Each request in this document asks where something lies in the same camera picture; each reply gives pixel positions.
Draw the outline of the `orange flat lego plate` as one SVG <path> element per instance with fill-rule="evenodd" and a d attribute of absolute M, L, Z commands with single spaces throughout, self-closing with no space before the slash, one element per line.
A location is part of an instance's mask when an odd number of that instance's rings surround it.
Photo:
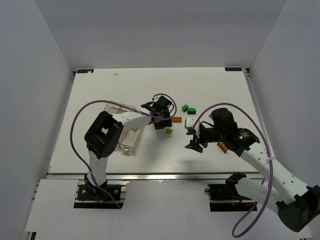
<path fill-rule="evenodd" d="M 182 123 L 182 117 L 180 116 L 175 116 L 171 119 L 172 123 Z"/>

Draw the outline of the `blue label right corner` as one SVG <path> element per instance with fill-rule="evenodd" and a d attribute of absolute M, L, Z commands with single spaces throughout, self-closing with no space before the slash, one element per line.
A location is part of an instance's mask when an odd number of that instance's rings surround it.
<path fill-rule="evenodd" d="M 241 67 L 225 67 L 224 68 L 226 72 L 242 72 Z"/>

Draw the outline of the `dark green sloped lego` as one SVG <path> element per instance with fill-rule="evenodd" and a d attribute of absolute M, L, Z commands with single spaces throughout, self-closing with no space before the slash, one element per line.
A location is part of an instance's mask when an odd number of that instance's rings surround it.
<path fill-rule="evenodd" d="M 188 106 L 187 104 L 185 104 L 185 105 L 183 105 L 183 106 L 181 107 L 181 111 L 182 111 L 182 112 L 186 112 L 186 111 L 188 110 L 188 108 L 189 108 L 189 106 Z"/>

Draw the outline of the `clear plastic container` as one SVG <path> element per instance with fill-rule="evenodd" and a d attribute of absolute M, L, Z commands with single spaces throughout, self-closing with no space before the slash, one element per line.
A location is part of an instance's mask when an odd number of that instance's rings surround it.
<path fill-rule="evenodd" d="M 121 149 L 126 152 L 134 153 L 141 139 L 148 118 L 138 112 L 129 110 L 129 108 L 133 109 L 132 106 L 122 105 L 121 107 L 123 107 L 126 112 L 116 114 L 115 116 L 116 120 L 121 122 L 123 125 L 121 132 L 123 133 L 123 136 L 120 140 Z M 139 127 L 139 129 L 137 131 L 133 131 L 132 128 L 136 127 Z"/>
<path fill-rule="evenodd" d="M 106 104 L 104 111 L 108 112 L 110 115 L 122 114 L 122 113 L 126 112 L 126 110 L 123 107 L 120 107 L 120 106 L 117 106 L 117 105 L 114 105 L 111 103 Z M 121 145 L 122 136 L 123 136 L 123 133 L 121 133 L 120 138 L 117 143 L 117 147 L 120 149 L 122 148 L 122 145 Z"/>

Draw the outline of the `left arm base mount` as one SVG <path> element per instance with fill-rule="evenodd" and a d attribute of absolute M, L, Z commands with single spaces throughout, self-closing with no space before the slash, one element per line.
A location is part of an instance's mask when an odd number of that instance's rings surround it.
<path fill-rule="evenodd" d="M 73 208 L 74 209 L 115 209 L 123 207 L 126 197 L 126 186 L 108 184 L 105 191 L 97 189 L 95 194 L 86 184 L 78 184 Z"/>

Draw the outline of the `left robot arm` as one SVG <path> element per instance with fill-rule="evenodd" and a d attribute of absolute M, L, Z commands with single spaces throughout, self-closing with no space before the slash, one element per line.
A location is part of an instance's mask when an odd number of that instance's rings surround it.
<path fill-rule="evenodd" d="M 90 170 L 84 181 L 92 192 L 106 187 L 108 157 L 115 151 L 124 133 L 141 126 L 154 125 L 155 130 L 172 126 L 170 107 L 176 107 L 173 100 L 162 95 L 141 107 L 147 112 L 143 113 L 129 106 L 122 113 L 110 114 L 102 111 L 86 132 L 84 140 L 89 152 Z"/>

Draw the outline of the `blue label corner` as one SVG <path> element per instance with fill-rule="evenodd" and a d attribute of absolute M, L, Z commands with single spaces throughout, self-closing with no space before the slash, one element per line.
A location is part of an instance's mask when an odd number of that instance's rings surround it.
<path fill-rule="evenodd" d="M 78 69 L 77 74 L 91 74 L 94 72 L 94 69 Z"/>
<path fill-rule="evenodd" d="M 224 68 L 226 72 L 242 72 L 241 67 L 225 67 Z"/>

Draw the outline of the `orange long lego brick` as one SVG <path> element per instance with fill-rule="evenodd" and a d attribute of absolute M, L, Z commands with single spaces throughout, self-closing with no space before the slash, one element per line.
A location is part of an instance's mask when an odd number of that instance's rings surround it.
<path fill-rule="evenodd" d="M 227 151 L 229 150 L 223 142 L 218 142 L 218 143 L 217 143 L 217 146 L 218 146 L 224 153 L 227 153 Z"/>

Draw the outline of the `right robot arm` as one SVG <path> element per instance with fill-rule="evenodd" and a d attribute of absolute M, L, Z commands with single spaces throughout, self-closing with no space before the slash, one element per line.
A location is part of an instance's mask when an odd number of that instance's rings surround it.
<path fill-rule="evenodd" d="M 192 139 L 187 149 L 203 152 L 209 143 L 221 143 L 254 167 L 267 181 L 263 186 L 242 172 L 225 180 L 224 191 L 229 198 L 249 198 L 262 209 L 269 208 L 293 232 L 300 232 L 320 214 L 320 187 L 310 187 L 289 172 L 249 129 L 238 127 L 227 108 L 215 109 L 213 123 L 187 117 L 184 123 Z"/>

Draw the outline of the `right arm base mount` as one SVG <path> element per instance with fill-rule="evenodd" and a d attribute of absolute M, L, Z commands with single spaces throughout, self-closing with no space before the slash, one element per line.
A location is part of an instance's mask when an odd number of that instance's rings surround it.
<path fill-rule="evenodd" d="M 210 212 L 247 212 L 255 204 L 248 197 L 233 194 L 226 184 L 209 184 L 204 192 L 209 197 Z"/>

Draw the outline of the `clear plastic container right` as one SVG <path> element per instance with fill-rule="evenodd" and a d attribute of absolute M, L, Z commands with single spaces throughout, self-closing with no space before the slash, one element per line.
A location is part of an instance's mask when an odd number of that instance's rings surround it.
<path fill-rule="evenodd" d="M 116 120 L 121 122 L 123 125 L 121 132 L 123 133 L 123 136 L 120 140 L 121 149 L 126 152 L 134 153 L 141 139 L 148 118 L 138 112 L 129 110 L 129 108 L 133 109 L 132 106 L 122 105 L 121 107 L 123 107 L 126 112 L 116 114 L 115 116 Z M 139 129 L 137 131 L 133 131 L 132 128 L 136 127 L 139 127 Z"/>

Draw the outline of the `dark green curved lego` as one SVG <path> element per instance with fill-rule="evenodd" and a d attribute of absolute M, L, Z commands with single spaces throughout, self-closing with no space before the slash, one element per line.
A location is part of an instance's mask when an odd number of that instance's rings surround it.
<path fill-rule="evenodd" d="M 188 115 L 195 115 L 197 113 L 197 110 L 195 108 L 189 107 L 187 109 L 187 114 Z"/>

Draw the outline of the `clear plastic container left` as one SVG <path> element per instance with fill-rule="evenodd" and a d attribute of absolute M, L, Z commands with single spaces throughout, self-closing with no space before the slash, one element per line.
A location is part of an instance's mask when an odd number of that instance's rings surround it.
<path fill-rule="evenodd" d="M 126 110 L 123 107 L 120 107 L 120 106 L 117 106 L 117 105 L 114 105 L 111 103 L 106 104 L 104 111 L 108 112 L 110 115 L 122 114 L 122 113 L 126 112 Z M 123 136 L 123 133 L 121 133 L 120 138 L 117 143 L 117 147 L 120 149 L 122 148 L 122 145 L 121 145 L 122 136 Z"/>

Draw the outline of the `lime green square lego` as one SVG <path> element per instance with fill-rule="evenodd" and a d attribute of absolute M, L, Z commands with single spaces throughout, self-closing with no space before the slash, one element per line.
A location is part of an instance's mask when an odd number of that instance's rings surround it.
<path fill-rule="evenodd" d="M 167 128 L 165 134 L 166 134 L 167 136 L 169 136 L 169 137 L 172 137 L 172 135 L 173 135 L 173 129 Z"/>

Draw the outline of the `aluminium table frame rail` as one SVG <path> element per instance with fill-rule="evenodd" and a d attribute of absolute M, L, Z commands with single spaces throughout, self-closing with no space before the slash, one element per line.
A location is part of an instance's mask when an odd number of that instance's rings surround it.
<path fill-rule="evenodd" d="M 267 142 L 267 144 L 269 146 L 271 156 L 273 157 L 273 159 L 272 159 L 273 171 L 274 171 L 273 176 L 275 177 L 276 173 L 278 175 L 280 175 L 282 173 L 281 169 L 280 169 L 280 163 L 276 160 L 275 153 L 273 151 L 273 146 L 271 144 L 271 141 L 270 141 L 270 138 L 269 138 L 269 134 L 268 134 L 268 131 L 266 129 L 266 125 L 265 125 L 265 122 L 264 122 L 264 119 L 263 119 L 263 116 L 262 116 L 262 110 L 261 110 L 261 108 L 259 106 L 258 94 L 256 93 L 256 91 L 254 89 L 254 86 L 252 84 L 252 79 L 250 77 L 250 69 L 249 68 L 244 68 L 243 69 L 243 74 L 244 74 L 244 77 L 245 77 L 245 81 L 246 81 L 248 90 L 250 92 L 250 96 L 251 96 L 251 99 L 252 99 L 252 103 L 254 105 L 254 109 L 255 109 L 257 118 L 258 118 L 260 129 L 261 129 L 261 131 L 262 131 L 262 133 L 263 133 L 263 135 L 264 135 L 264 137 L 266 139 L 266 142 Z"/>

